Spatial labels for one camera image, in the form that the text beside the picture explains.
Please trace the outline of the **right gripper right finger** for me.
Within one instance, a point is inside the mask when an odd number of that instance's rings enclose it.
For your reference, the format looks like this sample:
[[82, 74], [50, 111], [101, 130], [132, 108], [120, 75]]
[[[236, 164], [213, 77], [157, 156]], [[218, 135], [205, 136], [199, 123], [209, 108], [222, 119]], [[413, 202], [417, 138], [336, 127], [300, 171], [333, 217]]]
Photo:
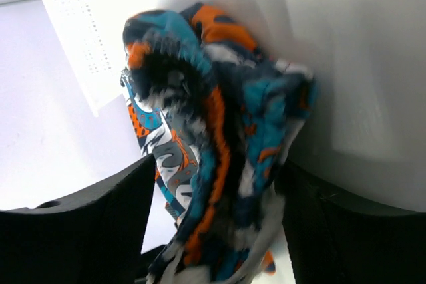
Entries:
[[277, 170], [296, 283], [424, 283], [425, 214], [357, 196], [291, 162]]

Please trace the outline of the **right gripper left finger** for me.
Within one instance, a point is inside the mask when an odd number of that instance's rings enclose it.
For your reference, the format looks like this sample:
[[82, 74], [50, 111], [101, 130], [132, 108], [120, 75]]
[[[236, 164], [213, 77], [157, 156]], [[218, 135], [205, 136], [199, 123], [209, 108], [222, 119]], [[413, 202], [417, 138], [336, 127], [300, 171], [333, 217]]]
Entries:
[[1, 212], [2, 283], [134, 283], [156, 162], [36, 208]]

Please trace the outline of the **blue orange patterned shorts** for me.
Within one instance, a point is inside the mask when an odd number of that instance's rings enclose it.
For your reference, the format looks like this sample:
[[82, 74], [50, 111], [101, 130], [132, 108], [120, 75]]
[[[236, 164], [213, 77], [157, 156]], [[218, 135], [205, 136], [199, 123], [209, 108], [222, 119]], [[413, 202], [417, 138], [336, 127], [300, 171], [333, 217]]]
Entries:
[[158, 159], [177, 231], [146, 282], [250, 283], [273, 271], [285, 206], [274, 180], [314, 106], [312, 71], [268, 56], [245, 26], [205, 3], [134, 15], [122, 41], [136, 127], [149, 127], [141, 105], [159, 108], [198, 151], [183, 204]]

